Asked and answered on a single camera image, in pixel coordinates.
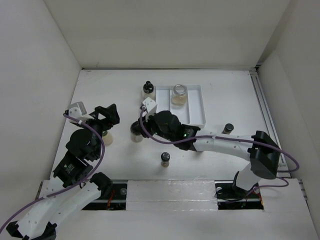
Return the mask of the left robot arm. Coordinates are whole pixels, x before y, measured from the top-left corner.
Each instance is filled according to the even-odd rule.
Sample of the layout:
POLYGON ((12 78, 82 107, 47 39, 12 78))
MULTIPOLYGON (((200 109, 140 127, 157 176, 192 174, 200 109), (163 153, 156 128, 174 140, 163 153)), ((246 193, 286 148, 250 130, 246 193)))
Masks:
POLYGON ((116 104, 97 106, 87 113, 82 102, 68 107, 63 116, 79 129, 65 147, 64 157, 52 171, 41 197, 14 213, 2 226, 21 240, 54 240, 56 229, 72 214, 98 198, 107 198, 113 181, 97 168, 105 156, 103 136, 120 123, 116 104))

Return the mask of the wide glass jar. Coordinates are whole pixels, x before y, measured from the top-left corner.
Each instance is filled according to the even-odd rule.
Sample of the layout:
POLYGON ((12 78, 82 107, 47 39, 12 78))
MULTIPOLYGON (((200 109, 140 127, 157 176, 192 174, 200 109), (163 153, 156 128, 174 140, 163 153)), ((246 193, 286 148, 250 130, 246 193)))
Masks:
POLYGON ((188 89, 183 84, 177 84, 172 89, 171 102, 174 105, 184 105, 187 102, 188 89))

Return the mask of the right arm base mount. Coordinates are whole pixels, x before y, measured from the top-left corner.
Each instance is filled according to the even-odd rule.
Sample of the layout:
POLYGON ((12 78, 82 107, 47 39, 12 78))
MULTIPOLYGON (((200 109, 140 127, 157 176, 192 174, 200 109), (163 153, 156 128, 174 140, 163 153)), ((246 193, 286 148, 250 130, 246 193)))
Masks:
POLYGON ((231 182, 215 184, 214 197, 217 199, 218 210, 263 210, 260 190, 248 194, 246 191, 234 190, 231 182))

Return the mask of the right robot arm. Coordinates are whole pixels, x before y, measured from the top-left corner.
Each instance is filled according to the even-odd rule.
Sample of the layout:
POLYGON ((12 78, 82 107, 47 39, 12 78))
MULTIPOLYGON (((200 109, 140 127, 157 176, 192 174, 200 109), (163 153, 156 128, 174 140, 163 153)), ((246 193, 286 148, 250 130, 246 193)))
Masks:
POLYGON ((130 126, 130 132, 142 138, 159 136, 159 143, 184 151, 215 152, 247 161, 247 166, 236 172, 231 184, 231 191, 237 197, 243 197, 260 180, 277 177, 279 147, 264 131, 256 131, 252 136, 218 134, 182 124, 176 115, 164 110, 153 115, 142 113, 130 126))

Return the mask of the cream cap spice bottle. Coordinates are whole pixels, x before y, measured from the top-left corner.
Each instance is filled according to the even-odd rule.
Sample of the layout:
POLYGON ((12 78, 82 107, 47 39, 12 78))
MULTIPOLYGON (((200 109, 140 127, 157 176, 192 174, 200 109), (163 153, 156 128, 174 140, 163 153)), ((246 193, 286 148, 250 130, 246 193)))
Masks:
POLYGON ((109 146, 113 143, 114 138, 113 138, 113 135, 109 131, 105 131, 102 134, 102 140, 103 140, 105 146, 109 146))

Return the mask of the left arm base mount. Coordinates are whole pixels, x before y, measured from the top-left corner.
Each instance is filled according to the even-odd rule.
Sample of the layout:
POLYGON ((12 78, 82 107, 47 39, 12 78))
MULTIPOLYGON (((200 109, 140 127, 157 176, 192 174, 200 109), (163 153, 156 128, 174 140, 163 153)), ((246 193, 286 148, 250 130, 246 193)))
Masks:
POLYGON ((95 173, 89 182, 98 185, 100 197, 87 204, 84 211, 124 211, 127 204, 128 181, 111 180, 104 173, 95 173))

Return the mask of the black cap spice bottle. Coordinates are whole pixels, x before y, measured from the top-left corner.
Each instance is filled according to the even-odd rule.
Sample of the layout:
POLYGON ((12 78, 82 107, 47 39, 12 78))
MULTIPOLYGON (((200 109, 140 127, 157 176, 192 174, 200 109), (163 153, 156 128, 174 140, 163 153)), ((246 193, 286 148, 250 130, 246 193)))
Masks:
POLYGON ((130 137, 131 137, 131 141, 134 143, 140 143, 144 139, 143 136, 135 136, 131 133, 130 133, 130 137))

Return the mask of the black knob spice bottle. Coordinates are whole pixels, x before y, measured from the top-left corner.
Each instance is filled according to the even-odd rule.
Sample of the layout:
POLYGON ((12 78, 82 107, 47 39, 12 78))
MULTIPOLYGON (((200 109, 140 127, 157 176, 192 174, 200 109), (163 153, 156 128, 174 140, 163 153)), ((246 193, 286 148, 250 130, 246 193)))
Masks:
POLYGON ((142 86, 142 100, 144 101, 146 98, 151 98, 154 101, 156 100, 155 87, 150 81, 146 81, 142 86))

